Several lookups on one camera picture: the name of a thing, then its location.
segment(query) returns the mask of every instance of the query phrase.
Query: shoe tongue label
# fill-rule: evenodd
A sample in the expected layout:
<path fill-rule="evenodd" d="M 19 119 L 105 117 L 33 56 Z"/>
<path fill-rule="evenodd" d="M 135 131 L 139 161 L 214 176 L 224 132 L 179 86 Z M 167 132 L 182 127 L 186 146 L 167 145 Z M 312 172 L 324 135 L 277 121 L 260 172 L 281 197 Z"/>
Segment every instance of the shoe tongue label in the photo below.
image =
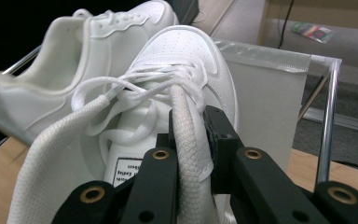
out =
<path fill-rule="evenodd" d="M 113 187 L 119 186 L 126 180 L 138 174 L 141 163 L 142 159 L 118 158 L 116 163 L 115 176 L 113 178 Z"/>

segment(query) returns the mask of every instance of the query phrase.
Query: white shoelace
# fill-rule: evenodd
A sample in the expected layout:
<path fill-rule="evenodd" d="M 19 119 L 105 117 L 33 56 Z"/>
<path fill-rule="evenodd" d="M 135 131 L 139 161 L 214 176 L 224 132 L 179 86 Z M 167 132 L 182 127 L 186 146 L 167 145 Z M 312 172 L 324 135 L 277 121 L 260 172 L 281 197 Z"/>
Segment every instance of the white shoelace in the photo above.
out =
<path fill-rule="evenodd" d="M 153 131 L 157 121 L 155 100 L 172 100 L 173 128 L 179 160 L 180 210 L 179 217 L 185 223 L 200 223 L 200 179 L 197 161 L 197 141 L 194 124 L 186 97 L 189 96 L 199 112 L 205 108 L 202 87 L 192 79 L 190 67 L 194 62 L 161 65 L 141 63 L 125 75 L 116 77 L 96 77 L 79 84 L 74 92 L 72 108 L 78 110 L 85 104 L 88 93 L 104 84 L 111 84 L 105 94 L 109 100 L 117 99 L 106 118 L 99 124 L 86 130 L 89 135 L 100 136 L 100 150 L 107 161 L 108 141 L 117 144 L 130 144 L 146 138 Z M 150 89 L 144 89 L 134 83 L 156 83 Z M 109 121 L 116 115 L 133 108 L 143 101 L 149 101 L 148 112 L 142 124 L 134 133 L 125 130 L 105 130 Z"/>
<path fill-rule="evenodd" d="M 80 8 L 74 12 L 73 17 L 78 18 L 89 18 L 93 17 L 93 15 L 86 10 L 85 8 Z M 113 12 L 112 10 L 106 10 L 103 14 L 99 15 L 100 17 L 106 17 L 109 21 L 109 25 L 112 25 L 114 22 L 118 22 L 120 20 L 127 21 L 128 19 L 133 19 L 134 17 L 140 17 L 139 13 L 129 13 L 129 12 Z"/>

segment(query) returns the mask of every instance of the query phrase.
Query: wooden table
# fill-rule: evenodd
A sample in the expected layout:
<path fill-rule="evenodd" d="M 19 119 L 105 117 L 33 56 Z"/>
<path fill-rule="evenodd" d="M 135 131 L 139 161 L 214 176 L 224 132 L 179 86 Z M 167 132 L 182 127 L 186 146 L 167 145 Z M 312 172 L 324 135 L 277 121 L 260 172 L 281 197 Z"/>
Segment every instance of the wooden table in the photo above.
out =
<path fill-rule="evenodd" d="M 25 160 L 28 147 L 9 138 L 0 147 L 0 223 L 7 223 L 7 214 L 17 174 Z M 313 191 L 317 157 L 299 150 L 292 150 L 288 175 L 300 187 Z M 358 189 L 358 170 L 335 162 L 331 164 L 331 180 Z"/>

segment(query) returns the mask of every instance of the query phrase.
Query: white sneaker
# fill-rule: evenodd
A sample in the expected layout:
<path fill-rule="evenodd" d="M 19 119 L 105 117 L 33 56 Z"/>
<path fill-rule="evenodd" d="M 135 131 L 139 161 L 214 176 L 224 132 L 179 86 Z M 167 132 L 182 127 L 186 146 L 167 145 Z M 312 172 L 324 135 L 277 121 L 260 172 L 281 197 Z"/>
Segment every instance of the white sneaker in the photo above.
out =
<path fill-rule="evenodd" d="M 123 75 L 149 38 L 175 24 L 175 13 L 162 0 L 128 12 L 108 10 L 92 16 L 79 9 L 73 17 L 56 19 L 25 72 L 17 77 L 0 73 L 0 102 L 19 130 L 9 134 L 32 143 L 50 124 L 72 112 L 70 99 L 79 82 Z"/>
<path fill-rule="evenodd" d="M 86 103 L 88 92 L 105 84 L 111 89 Z M 156 146 L 157 134 L 168 132 L 170 110 L 179 160 L 178 220 L 217 223 L 213 162 L 202 118 L 206 105 L 223 109 L 238 126 L 237 97 L 226 61 L 201 30 L 184 25 L 163 29 L 147 42 L 126 75 L 91 78 L 78 85 L 72 100 L 75 112 L 32 144 L 8 223 L 49 223 L 79 185 L 97 179 L 117 186 L 121 172 L 127 171 L 127 178 L 134 175 L 131 167 Z"/>

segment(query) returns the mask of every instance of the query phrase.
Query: metal rod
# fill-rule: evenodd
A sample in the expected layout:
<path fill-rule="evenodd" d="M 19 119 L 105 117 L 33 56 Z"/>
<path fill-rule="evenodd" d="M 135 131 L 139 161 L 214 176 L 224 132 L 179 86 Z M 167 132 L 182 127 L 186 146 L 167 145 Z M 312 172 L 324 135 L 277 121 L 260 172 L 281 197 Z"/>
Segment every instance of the metal rod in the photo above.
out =
<path fill-rule="evenodd" d="M 297 122 L 299 122 L 304 117 L 305 113 L 310 108 L 310 105 L 315 100 L 315 98 L 319 94 L 319 92 L 321 92 L 322 88 L 324 87 L 324 84 L 327 82 L 328 79 L 329 79 L 329 76 L 324 76 L 323 79 L 321 80 L 321 82 L 318 83 L 315 91 L 312 93 L 309 100 L 301 107 Z"/>
<path fill-rule="evenodd" d="M 23 58 L 21 58 L 19 61 L 11 65 L 7 70 L 5 70 L 2 74 L 8 74 L 8 73 L 15 73 L 17 70 L 19 70 L 21 67 L 23 67 L 25 64 L 30 62 L 39 52 L 41 46 L 38 46 L 31 52 L 29 52 L 27 55 L 25 55 Z"/>
<path fill-rule="evenodd" d="M 324 128 L 321 141 L 321 150 L 319 153 L 318 170 L 316 174 L 315 186 L 325 182 L 330 173 L 330 155 L 333 136 L 334 113 L 337 99 L 337 77 L 338 77 L 338 60 L 332 61 L 329 90 L 327 95 L 326 109 L 324 111 Z"/>

